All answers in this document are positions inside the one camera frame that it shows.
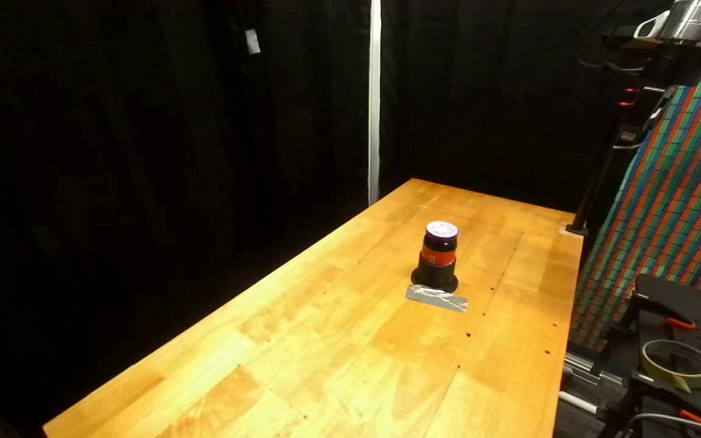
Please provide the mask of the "orange handled clamp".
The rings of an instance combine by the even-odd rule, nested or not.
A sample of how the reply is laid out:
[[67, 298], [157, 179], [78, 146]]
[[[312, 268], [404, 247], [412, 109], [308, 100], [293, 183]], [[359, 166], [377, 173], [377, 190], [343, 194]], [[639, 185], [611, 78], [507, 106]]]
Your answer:
[[681, 311], [678, 311], [678, 308], [671, 308], [658, 298], [650, 298], [647, 295], [633, 295], [628, 298], [628, 307], [633, 308], [633, 313], [642, 313], [642, 311], [658, 313], [664, 319], [664, 324], [669, 328], [678, 328], [678, 330], [697, 330], [698, 328], [698, 324], [695, 319], [685, 317]]

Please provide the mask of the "white vertical pole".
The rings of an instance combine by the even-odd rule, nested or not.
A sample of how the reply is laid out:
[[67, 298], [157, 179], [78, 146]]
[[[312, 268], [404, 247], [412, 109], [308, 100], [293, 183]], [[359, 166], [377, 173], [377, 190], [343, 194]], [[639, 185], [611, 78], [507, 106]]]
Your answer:
[[379, 196], [379, 106], [382, 106], [382, 0], [370, 0], [370, 32], [368, 32], [368, 205]]

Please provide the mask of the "dark brown cup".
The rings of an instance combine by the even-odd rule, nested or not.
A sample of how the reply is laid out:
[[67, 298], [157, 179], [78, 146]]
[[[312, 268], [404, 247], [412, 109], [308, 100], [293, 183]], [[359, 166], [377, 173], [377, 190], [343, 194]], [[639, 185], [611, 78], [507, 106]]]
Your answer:
[[450, 220], [429, 220], [418, 253], [418, 273], [429, 287], [455, 291], [455, 247], [457, 225]]

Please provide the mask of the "black tripod stand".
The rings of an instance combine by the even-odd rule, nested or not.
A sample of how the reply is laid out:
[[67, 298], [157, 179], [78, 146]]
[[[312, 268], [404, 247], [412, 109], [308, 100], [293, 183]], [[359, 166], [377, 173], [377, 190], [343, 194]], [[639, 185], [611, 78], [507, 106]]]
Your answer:
[[633, 34], [607, 32], [605, 56], [592, 68], [613, 78], [611, 111], [605, 130], [605, 156], [592, 169], [570, 233], [589, 236], [608, 208], [608, 196], [618, 190], [618, 169], [639, 151], [659, 118], [671, 90], [662, 82], [659, 60], [664, 48]]

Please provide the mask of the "grey tape strip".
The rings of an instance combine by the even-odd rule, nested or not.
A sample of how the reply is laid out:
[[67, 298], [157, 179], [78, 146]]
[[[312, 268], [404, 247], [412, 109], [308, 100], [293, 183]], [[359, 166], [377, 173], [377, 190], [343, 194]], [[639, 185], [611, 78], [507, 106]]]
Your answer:
[[406, 298], [422, 302], [422, 304], [433, 304], [433, 307], [450, 308], [450, 311], [467, 311], [465, 296], [455, 296], [452, 291], [433, 289], [427, 284], [409, 284]]

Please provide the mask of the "colourful woven panel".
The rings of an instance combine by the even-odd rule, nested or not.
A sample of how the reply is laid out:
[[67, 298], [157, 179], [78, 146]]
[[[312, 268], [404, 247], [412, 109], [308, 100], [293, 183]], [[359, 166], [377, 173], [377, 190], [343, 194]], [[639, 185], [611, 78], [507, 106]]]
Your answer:
[[701, 79], [671, 93], [607, 219], [587, 233], [570, 341], [597, 347], [639, 274], [701, 289]]

